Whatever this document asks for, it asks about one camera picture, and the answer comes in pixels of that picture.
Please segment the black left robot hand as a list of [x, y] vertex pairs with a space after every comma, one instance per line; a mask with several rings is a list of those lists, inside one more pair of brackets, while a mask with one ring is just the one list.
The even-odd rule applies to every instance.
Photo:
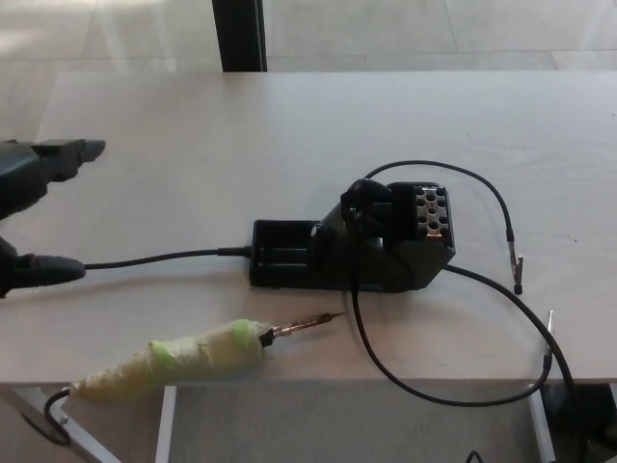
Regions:
[[[103, 140], [68, 139], [44, 142], [1, 143], [1, 218], [36, 204], [52, 182], [77, 176], [85, 163], [105, 150]], [[14, 289], [56, 286], [85, 277], [84, 263], [65, 257], [21, 255], [7, 240], [1, 241], [1, 296]]]

